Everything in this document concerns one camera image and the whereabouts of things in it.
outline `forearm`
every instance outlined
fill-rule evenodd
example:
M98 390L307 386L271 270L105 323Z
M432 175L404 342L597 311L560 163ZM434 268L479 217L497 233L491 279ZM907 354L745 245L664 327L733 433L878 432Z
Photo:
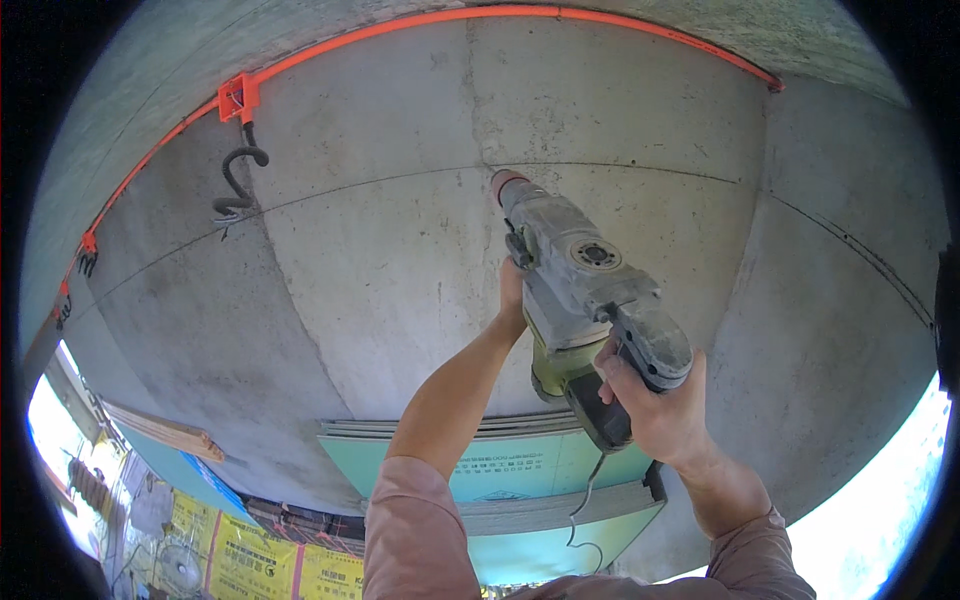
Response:
M419 458L449 480L473 440L507 354L525 328L522 317L500 313L430 375L403 412L387 458Z
M694 459L675 468L708 538L716 540L770 512L770 496L756 471L737 463L709 436L699 445Z

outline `power cord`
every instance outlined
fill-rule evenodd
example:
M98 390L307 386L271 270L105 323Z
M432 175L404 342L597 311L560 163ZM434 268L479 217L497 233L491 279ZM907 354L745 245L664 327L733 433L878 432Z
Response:
M600 472L600 467L603 466L603 463L606 460L607 460L607 455L601 454L600 460L597 461L596 467L593 468L593 473L591 473L590 477L588 477L587 479L587 493L584 494L583 501L580 503L580 506L577 507L577 510L570 513L570 539L566 541L567 548L582 548L584 546L593 546L594 548L597 549L597 552L600 553L600 561L597 563L597 567L593 569L593 572L590 573L591 575L596 574L596 572L600 570L600 567L603 566L603 548L593 543L592 541L584 541L582 543L572 545L573 538L577 535L577 521L575 521L573 518L578 513L580 513L580 511L584 510L584 507L586 507L587 503L590 502L590 495L593 493L593 480L597 478L597 473Z

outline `pink shirt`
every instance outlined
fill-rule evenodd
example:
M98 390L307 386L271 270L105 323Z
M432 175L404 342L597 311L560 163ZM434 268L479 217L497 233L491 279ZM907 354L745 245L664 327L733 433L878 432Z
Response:
M611 575L567 576L526 589L511 600L809 600L776 509L716 540L707 577L645 586ZM424 461L387 459L367 509L364 600L480 598L467 554L467 533L450 487Z

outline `orange conduit pipe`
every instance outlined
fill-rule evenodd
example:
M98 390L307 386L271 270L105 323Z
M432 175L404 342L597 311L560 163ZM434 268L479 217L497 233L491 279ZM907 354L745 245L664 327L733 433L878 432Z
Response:
M253 80L257 84L262 84L266 82L274 75L282 73L283 71L289 69L290 67L296 66L301 62L306 60L313 59L321 54L330 52L331 50L336 50L337 48L342 48L351 43L361 41L363 39L369 39L371 37L382 36L384 34L389 34L392 32L398 32L404 29L411 29L413 27L419 27L421 25L432 25L434 23L445 23L448 21L459 21L463 19L474 19L474 18L484 18L484 17L506 17L506 16L542 16L542 17L552 17L558 19L570 19L575 21L589 21L593 23L607 23L608 25L616 25L619 27L626 27L627 29L634 29L637 31L645 32L647 34L653 34L655 36L667 37L673 39L674 41L679 41L682 44L688 46L693 46L704 52L713 54L715 57L725 60L730 64L740 67L748 73L752 73L757 77L761 78L764 82L767 83L767 86L772 91L782 91L784 88L783 82L780 81L776 76L764 71L760 67L756 66L752 62L745 60L736 54L724 50L718 46L715 46L709 42L703 41L702 39L694 36L690 36L683 32L679 32L675 29L670 29L669 27L664 27L662 25L657 25L649 21L644 21L642 19L633 18L630 16L622 16L619 14L610 14L608 12L599 12L599 11L588 11L585 9L569 9L566 7L556 7L556 6L535 6L535 5L500 5L500 6L485 6L485 7L472 7L466 9L450 9L448 11L437 11L437 12L425 12L422 14L414 14L411 16L402 16L390 21L385 21L383 23L376 23L369 27L363 27L361 29L347 32L345 34L340 34L339 36L332 37L330 39L324 40L299 52L294 53L293 55L275 62L269 66L263 67L262 69L252 73ZM156 145L150 149L143 158L133 167L130 173L120 182L120 185L117 186L116 190L110 195L107 203L104 205L103 209L97 215L97 218L93 221L93 225L90 226L90 229L84 234L84 238L92 239L92 233L96 230L100 223L104 219L104 215L108 210L113 206L113 203L116 202L117 198L120 197L120 194L127 188L127 185L133 180L133 177L142 169L148 161L156 154L156 151L159 150L164 144L173 139L177 134L183 132L193 122L201 118L211 110L214 110L220 106L219 101L216 97L213 100L210 100L200 108L194 110L189 116L181 120L176 127L170 130L169 133L163 136ZM77 257L80 254L80 251L83 249L83 245L77 250L74 254L73 260L70 262L70 267L67 269L67 275L69 276L70 271L73 269L74 264L76 264Z

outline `pink sleeve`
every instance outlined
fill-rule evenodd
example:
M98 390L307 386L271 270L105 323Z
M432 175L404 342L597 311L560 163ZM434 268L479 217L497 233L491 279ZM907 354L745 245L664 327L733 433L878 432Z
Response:
M480 598L450 487L424 461L383 462L367 508L364 600Z

